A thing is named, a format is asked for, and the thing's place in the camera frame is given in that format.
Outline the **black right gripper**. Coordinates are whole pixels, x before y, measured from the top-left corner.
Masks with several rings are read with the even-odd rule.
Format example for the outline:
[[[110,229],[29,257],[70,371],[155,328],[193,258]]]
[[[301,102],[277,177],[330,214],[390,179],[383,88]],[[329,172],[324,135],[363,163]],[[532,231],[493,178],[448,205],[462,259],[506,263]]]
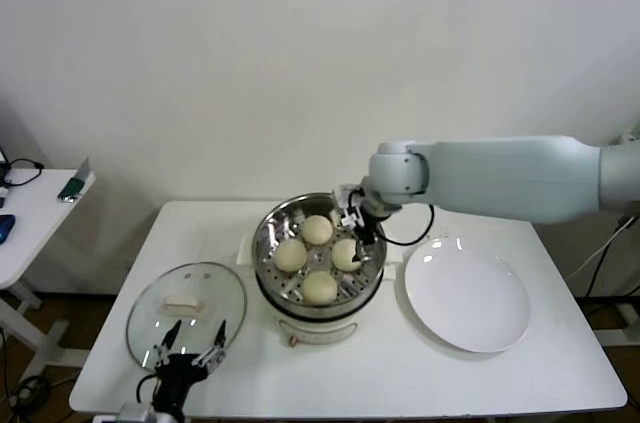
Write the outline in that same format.
[[[357,194],[360,197],[360,212],[366,229],[366,245],[373,245],[376,236],[380,239],[386,238],[382,223],[396,213],[396,205],[384,202],[379,193],[369,188],[360,187]],[[362,264],[367,258],[366,246],[361,240],[354,239],[352,263]]]

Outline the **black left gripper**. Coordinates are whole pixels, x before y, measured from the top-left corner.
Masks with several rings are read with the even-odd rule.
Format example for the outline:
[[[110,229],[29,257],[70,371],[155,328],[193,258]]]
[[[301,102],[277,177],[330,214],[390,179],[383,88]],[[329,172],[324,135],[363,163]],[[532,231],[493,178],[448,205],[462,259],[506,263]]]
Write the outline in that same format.
[[[154,367],[159,380],[159,387],[152,399],[155,409],[182,409],[191,387],[204,381],[209,372],[216,369],[226,357],[226,320],[218,328],[211,346],[196,354],[170,354],[179,334],[182,321],[175,324],[165,333],[160,344],[153,346],[156,357]]]

